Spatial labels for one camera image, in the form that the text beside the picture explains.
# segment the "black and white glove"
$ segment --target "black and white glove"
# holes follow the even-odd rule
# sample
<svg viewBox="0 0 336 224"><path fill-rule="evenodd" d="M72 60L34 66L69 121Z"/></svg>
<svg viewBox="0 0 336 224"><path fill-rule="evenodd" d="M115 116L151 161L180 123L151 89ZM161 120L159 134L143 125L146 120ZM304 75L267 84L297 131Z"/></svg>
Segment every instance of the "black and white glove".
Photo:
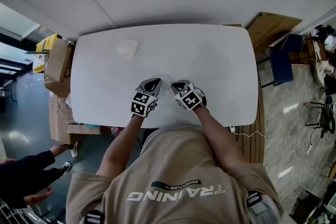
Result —
<svg viewBox="0 0 336 224"><path fill-rule="evenodd" d="M161 88L162 80L159 78L147 79L135 89L136 95L132 100L131 111L139 116L147 117L157 106L157 96Z"/></svg>
<svg viewBox="0 0 336 224"><path fill-rule="evenodd" d="M172 84L175 100L184 109L191 110L201 105L206 108L204 92L189 80L179 80Z"/></svg>

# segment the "marble floor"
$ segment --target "marble floor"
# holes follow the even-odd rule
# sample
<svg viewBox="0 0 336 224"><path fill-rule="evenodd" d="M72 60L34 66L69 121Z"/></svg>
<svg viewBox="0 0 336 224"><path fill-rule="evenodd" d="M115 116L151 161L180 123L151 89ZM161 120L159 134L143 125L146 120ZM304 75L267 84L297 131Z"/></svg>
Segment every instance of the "marble floor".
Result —
<svg viewBox="0 0 336 224"><path fill-rule="evenodd" d="M258 69L261 85L272 81L269 61L260 64ZM275 139L265 143L264 165L285 209L284 223L294 223L288 214L303 188L317 196L323 194L329 180L321 173L326 169L335 141L335 134L327 133L320 138L321 129L317 129L312 135L313 146L309 153L297 149L310 145L313 128L305 124L315 123L319 116L319 110L309 103L319 101L319 87L309 66L293 66L292 70L292 82L262 89L266 138L276 137L288 149L285 145L279 148L280 142Z"/></svg>

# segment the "white wire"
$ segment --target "white wire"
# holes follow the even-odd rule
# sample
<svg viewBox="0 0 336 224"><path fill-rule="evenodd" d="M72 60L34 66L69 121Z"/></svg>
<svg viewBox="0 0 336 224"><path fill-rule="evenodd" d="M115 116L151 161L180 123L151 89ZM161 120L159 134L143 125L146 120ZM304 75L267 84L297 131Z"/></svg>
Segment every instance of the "white wire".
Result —
<svg viewBox="0 0 336 224"><path fill-rule="evenodd" d="M310 148L305 148L305 149L303 149L303 148L300 147L300 146L298 146L297 148L295 148L294 146L287 147L287 145L286 145L285 143L282 143L282 141L279 140L279 139L277 139L276 137L271 137L271 138L266 139L266 137L265 137L264 135L262 135L261 133L259 133L258 131L255 131L253 134L250 134L250 135L248 135L248 134L244 134L244 133L237 134L236 132L232 132L232 133L234 133L234 134L236 134L236 135L242 135L242 134L243 134L243 135L245 135L245 136L247 136L247 137L251 137L251 136L254 135L255 133L258 133L260 136L262 136L262 137L265 139L265 142L267 142L267 141L269 141L269 140L272 140L272 139L275 139L276 141L280 142L280 146L279 146L278 148L280 149L282 146L285 146L285 149L286 149L287 151L290 150L291 148L293 148L293 151L294 151L294 152L295 152L296 150L300 149L300 150L302 150L302 151L304 151L304 152L307 153L307 151L310 149Z"/></svg>

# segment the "beige t-shirt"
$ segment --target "beige t-shirt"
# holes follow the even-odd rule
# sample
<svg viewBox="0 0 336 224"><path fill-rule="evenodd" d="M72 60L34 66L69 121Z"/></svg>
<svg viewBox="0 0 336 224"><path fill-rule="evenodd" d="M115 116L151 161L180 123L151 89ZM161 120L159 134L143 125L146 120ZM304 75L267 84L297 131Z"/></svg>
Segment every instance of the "beige t-shirt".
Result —
<svg viewBox="0 0 336 224"><path fill-rule="evenodd" d="M179 128L151 134L139 158L114 180L74 174L67 224L100 210L105 223L249 223L248 190L277 194L262 164L223 171L201 131Z"/></svg>

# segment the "sneaker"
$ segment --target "sneaker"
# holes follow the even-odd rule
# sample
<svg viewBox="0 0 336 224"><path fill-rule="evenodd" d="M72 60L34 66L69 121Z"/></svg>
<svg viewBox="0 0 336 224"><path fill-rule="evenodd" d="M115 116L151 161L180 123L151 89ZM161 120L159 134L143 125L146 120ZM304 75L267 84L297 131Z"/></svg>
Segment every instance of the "sneaker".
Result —
<svg viewBox="0 0 336 224"><path fill-rule="evenodd" d="M75 144L73 144L74 148L70 150L71 151L71 155L72 155L73 158L76 158L78 156L77 144L78 144L78 142L76 142Z"/></svg>
<svg viewBox="0 0 336 224"><path fill-rule="evenodd" d="M66 169L65 172L69 172L71 169L71 164L69 162L64 163L63 167Z"/></svg>
<svg viewBox="0 0 336 224"><path fill-rule="evenodd" d="M324 96L324 88L320 89L320 99L323 99Z"/></svg>

